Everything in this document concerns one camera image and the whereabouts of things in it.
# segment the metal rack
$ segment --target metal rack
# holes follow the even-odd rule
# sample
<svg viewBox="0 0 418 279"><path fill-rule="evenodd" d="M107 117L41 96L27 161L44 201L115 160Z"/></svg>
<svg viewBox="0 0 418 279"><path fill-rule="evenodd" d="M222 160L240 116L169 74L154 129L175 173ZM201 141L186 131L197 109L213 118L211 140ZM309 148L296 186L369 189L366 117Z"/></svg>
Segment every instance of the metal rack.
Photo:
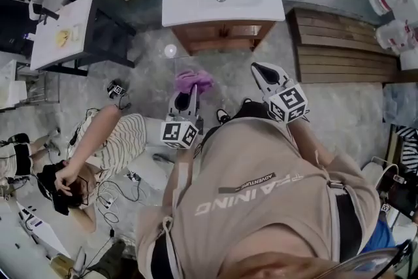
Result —
<svg viewBox="0 0 418 279"><path fill-rule="evenodd" d="M20 63L16 64L16 80L24 80L27 87L27 99L21 101L16 105L16 108L21 106L37 106L41 104L59 103L59 74L54 74L56 77L56 97L51 97L53 78L51 74L46 71L31 71L30 64Z"/></svg>

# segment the gray floor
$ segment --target gray floor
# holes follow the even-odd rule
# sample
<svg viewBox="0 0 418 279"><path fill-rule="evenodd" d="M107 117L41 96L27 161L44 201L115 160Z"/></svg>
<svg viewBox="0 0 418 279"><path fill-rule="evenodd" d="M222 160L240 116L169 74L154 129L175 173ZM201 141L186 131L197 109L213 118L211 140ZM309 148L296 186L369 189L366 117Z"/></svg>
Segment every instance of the gray floor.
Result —
<svg viewBox="0 0 418 279"><path fill-rule="evenodd" d="M267 61L282 66L290 76L295 76L294 53L287 24L277 23L266 40L252 54L232 51L228 53L202 52L189 57L169 29L151 29L159 23L161 0L101 0L105 6L115 8L126 20L136 25L144 24L146 31L134 38L129 58L137 67L128 69L113 63L100 63L90 67L86 78L61 75L61 102L57 105L26 107L0 114L0 139L25 132L36 139L59 125L62 136L59 145L66 148L75 125L84 119L88 108L101 108L114 103L106 94L108 83L122 78L129 83L132 107L128 112L164 118L168 100L173 92L176 74L186 69L204 69L215 79L216 85L202 96L201 114L206 127L216 124L215 111L223 107L230 113L237 111L241 101L250 97L261 100L249 66L253 61ZM303 1L337 8L373 20L366 0L288 0ZM164 47L178 46L175 59L167 59ZM303 85L309 99L308 114L316 135L333 152L351 155L360 165L372 156L383 156L389 134L382 123L383 94L379 84L311 84ZM59 158L51 156L53 161ZM130 182L120 182L130 189ZM26 187L20 190L28 192ZM146 189L147 203L156 204L161 194ZM116 233L133 238L135 208L130 203L120 205L123 220L115 225ZM97 251L108 236L108 226L99 218L99 236L89 241L91 253Z"/></svg>

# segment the woman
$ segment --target woman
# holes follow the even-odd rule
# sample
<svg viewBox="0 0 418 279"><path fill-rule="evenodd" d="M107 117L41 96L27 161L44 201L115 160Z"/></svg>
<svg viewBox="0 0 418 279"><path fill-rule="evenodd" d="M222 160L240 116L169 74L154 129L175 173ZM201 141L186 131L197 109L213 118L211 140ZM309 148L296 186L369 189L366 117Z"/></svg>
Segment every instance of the woman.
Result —
<svg viewBox="0 0 418 279"><path fill-rule="evenodd" d="M0 144L0 184L6 185L6 178L27 176L32 173L34 164L48 152L56 149L51 138L59 135L59 129L30 143L29 137L20 133Z"/></svg>
<svg viewBox="0 0 418 279"><path fill-rule="evenodd" d="M45 167L44 172L38 174L42 194L51 199L45 188L48 193L58 191L60 200L65 201L78 223L87 232L94 232L94 202L99 186L124 168L137 173L155 189L165 188L165 171L144 152L146 144L163 145L157 136L160 127L161 120L144 118L140 114L122 117L115 105L98 112L88 111L85 121L70 141L70 160ZM50 173L51 169L53 186L47 177L47 170Z"/></svg>

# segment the black shoe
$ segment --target black shoe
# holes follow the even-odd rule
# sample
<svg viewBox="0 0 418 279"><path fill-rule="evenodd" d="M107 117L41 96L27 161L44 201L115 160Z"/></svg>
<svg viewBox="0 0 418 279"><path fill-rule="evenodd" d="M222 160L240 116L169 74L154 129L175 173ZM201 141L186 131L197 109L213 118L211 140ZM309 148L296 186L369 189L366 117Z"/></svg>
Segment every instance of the black shoe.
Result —
<svg viewBox="0 0 418 279"><path fill-rule="evenodd" d="M223 124L227 123L227 122L231 119L231 117L229 116L229 114L228 114L228 113L226 113L226 112L225 112L225 110L224 110L224 109L222 109L222 108L220 108L220 109L218 109L218 110L216 111L216 118L217 118L217 121L218 121L221 125L223 125Z"/></svg>

